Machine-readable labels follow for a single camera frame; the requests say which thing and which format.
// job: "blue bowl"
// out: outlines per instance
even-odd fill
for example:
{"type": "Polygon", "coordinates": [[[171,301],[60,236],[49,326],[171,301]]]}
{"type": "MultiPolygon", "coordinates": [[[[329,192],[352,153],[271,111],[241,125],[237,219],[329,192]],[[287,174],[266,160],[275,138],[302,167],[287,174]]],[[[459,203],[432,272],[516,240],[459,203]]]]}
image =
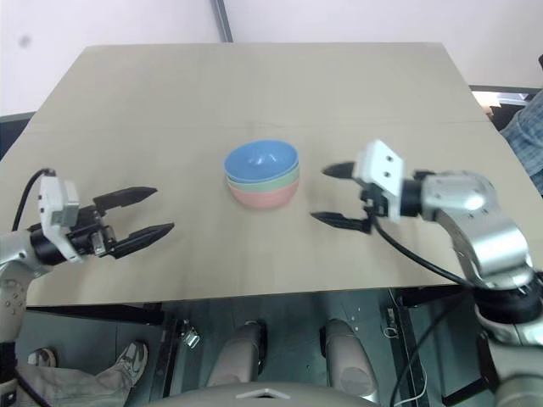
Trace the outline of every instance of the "blue bowl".
{"type": "Polygon", "coordinates": [[[224,161],[231,180],[242,183],[273,180],[298,164],[298,152],[287,142],[260,140],[233,150],[224,161]]]}

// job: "sneaker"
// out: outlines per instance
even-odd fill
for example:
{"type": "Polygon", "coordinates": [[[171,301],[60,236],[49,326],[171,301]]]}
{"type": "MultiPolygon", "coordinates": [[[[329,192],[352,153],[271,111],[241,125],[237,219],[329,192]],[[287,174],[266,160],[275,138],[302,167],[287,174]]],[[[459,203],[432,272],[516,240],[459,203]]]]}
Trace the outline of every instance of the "sneaker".
{"type": "Polygon", "coordinates": [[[59,367],[59,360],[52,348],[39,348],[28,355],[27,363],[40,367],[59,367]]]}
{"type": "Polygon", "coordinates": [[[149,351],[145,343],[132,342],[122,351],[115,363],[115,366],[121,367],[128,373],[133,387],[143,376],[145,366],[147,366],[148,354],[149,351]]]}

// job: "bowl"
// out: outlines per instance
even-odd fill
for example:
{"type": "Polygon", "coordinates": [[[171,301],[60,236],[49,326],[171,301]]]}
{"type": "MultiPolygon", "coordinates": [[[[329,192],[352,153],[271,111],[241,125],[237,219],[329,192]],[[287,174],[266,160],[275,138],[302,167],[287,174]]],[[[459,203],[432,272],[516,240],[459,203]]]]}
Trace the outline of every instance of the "bowl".
{"type": "Polygon", "coordinates": [[[228,184],[232,195],[247,208],[272,209],[286,204],[298,188],[298,181],[270,192],[247,192],[228,184]]]}
{"type": "Polygon", "coordinates": [[[227,177],[227,182],[230,186],[247,192],[270,192],[276,189],[287,187],[299,178],[299,166],[296,165],[292,171],[288,172],[284,176],[275,178],[270,181],[256,182],[256,183],[243,183],[235,182],[227,177]]]}
{"type": "Polygon", "coordinates": [[[224,169],[232,181],[254,183],[284,176],[297,164],[298,152],[287,142],[260,140],[228,154],[224,169]]]}

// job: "wooden table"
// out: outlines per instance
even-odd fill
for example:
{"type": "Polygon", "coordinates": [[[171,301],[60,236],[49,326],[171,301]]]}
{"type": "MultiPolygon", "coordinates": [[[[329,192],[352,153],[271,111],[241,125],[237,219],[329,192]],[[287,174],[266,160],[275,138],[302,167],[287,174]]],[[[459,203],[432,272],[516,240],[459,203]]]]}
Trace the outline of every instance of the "wooden table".
{"type": "MultiPolygon", "coordinates": [[[[439,44],[209,44],[88,48],[0,163],[7,231],[30,175],[49,166],[81,203],[130,186],[159,193],[106,216],[117,237],[176,222],[124,259],[63,264],[30,305],[156,302],[446,283],[379,236],[309,216],[361,215],[359,187],[320,173],[375,138],[407,171],[475,170],[543,260],[543,206],[522,166],[439,44]],[[239,144],[291,142],[301,181],[288,206],[242,208],[222,172],[239,144]]],[[[34,191],[22,226],[36,222],[34,191]]],[[[385,224],[423,257],[461,274],[448,236],[421,220],[385,224]]]]}

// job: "white wall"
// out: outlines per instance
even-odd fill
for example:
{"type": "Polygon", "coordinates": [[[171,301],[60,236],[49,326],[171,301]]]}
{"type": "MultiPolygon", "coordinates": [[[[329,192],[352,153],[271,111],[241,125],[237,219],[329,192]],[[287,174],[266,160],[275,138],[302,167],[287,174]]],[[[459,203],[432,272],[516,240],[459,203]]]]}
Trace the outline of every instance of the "white wall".
{"type": "Polygon", "coordinates": [[[543,86],[543,0],[225,1],[235,42],[442,42],[470,85],[543,86]]]}
{"type": "MultiPolygon", "coordinates": [[[[543,0],[225,0],[235,42],[443,42],[470,85],[542,87],[543,0]]],[[[0,0],[0,115],[87,45],[218,42],[211,0],[0,0]]]]}
{"type": "Polygon", "coordinates": [[[37,110],[84,47],[218,42],[209,0],[0,0],[0,115],[37,110]]]}

